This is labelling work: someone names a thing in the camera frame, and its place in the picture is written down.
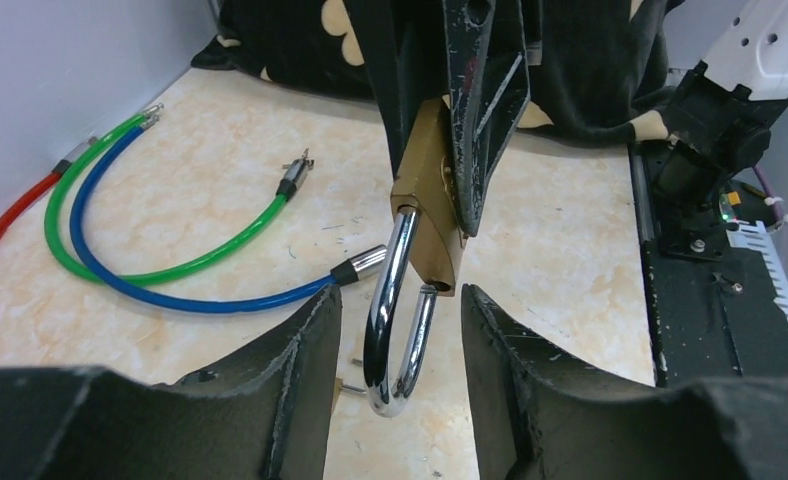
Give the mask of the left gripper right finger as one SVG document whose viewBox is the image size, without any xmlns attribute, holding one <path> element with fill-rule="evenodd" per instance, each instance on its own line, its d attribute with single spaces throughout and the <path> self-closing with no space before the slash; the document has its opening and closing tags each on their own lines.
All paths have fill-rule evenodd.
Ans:
<svg viewBox="0 0 788 480">
<path fill-rule="evenodd" d="M 536 334 L 476 285 L 461 330 L 483 479 L 788 479 L 788 378 L 655 388 Z"/>
</svg>

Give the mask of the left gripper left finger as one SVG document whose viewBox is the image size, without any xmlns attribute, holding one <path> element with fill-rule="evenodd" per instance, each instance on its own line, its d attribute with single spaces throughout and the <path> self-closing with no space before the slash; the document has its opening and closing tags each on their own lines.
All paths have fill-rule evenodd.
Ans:
<svg viewBox="0 0 788 480">
<path fill-rule="evenodd" d="M 0 368 L 0 479 L 319 479 L 340 289 L 172 384 L 102 366 Z"/>
</svg>

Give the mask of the silver key bunch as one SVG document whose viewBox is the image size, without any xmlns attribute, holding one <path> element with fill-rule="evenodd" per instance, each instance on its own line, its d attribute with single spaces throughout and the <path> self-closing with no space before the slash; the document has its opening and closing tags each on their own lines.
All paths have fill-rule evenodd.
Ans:
<svg viewBox="0 0 788 480">
<path fill-rule="evenodd" d="M 335 411 L 337 402 L 342 394 L 364 397 L 367 395 L 367 390 L 364 387 L 348 384 L 343 378 L 336 376 L 330 413 Z"/>
</svg>

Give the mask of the large brass padlock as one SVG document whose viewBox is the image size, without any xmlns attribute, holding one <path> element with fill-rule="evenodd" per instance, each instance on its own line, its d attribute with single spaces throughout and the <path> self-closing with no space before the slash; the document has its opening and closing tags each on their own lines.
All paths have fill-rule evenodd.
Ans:
<svg viewBox="0 0 788 480">
<path fill-rule="evenodd" d="M 378 416 L 399 415 L 422 367 L 436 302 L 456 293 L 466 246 L 458 224 L 450 111 L 442 99 L 424 102 L 417 114 L 390 192 L 393 228 L 369 307 L 363 345 L 368 402 Z M 405 275 L 422 284 L 400 368 L 389 373 L 393 321 Z"/>
</svg>

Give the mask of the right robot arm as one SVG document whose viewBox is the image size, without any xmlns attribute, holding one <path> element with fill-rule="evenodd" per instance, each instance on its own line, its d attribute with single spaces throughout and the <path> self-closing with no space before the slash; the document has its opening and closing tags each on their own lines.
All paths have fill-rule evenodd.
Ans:
<svg viewBox="0 0 788 480">
<path fill-rule="evenodd" d="M 460 255 L 517 128 L 588 145 L 669 141 L 653 189 L 687 248 L 722 184 L 754 166 L 788 107 L 788 1 L 751 1 L 674 87 L 673 1 L 350 1 L 414 253 Z"/>
</svg>

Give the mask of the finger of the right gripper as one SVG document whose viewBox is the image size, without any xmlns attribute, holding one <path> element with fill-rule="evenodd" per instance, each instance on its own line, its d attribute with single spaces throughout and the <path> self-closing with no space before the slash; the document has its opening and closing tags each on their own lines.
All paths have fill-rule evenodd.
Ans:
<svg viewBox="0 0 788 480">
<path fill-rule="evenodd" d="M 478 234 L 491 175 L 529 102 L 519 1 L 444 1 L 456 210 Z"/>
<path fill-rule="evenodd" d="M 347 13 L 396 173 L 421 104 L 447 92 L 442 3 L 354 0 Z"/>
</svg>

